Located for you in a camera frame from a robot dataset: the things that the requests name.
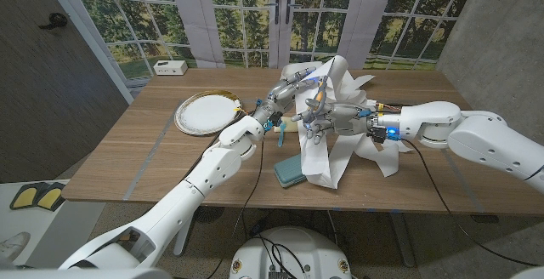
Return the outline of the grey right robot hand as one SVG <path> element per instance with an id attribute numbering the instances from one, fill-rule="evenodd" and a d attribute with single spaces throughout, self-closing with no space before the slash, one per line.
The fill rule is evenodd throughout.
<path id="1" fill-rule="evenodd" d="M 301 121 L 306 131 L 306 138 L 312 139 L 315 145 L 329 133 L 339 135 L 356 135 L 368 131 L 367 118 L 374 111 L 349 102 L 320 103 L 306 99 L 308 109 L 291 117 L 293 122 Z"/>

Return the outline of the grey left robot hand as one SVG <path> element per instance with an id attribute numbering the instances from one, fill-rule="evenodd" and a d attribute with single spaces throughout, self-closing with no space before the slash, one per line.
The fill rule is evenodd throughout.
<path id="1" fill-rule="evenodd" d="M 308 79 L 308 76 L 315 70 L 316 67 L 311 66 L 281 79 L 268 92 L 262 104 L 257 106 L 252 117 L 261 124 L 271 121 L 275 126 L 278 126 L 281 117 L 293 107 L 296 93 L 303 92 L 315 85 L 314 79 Z"/>

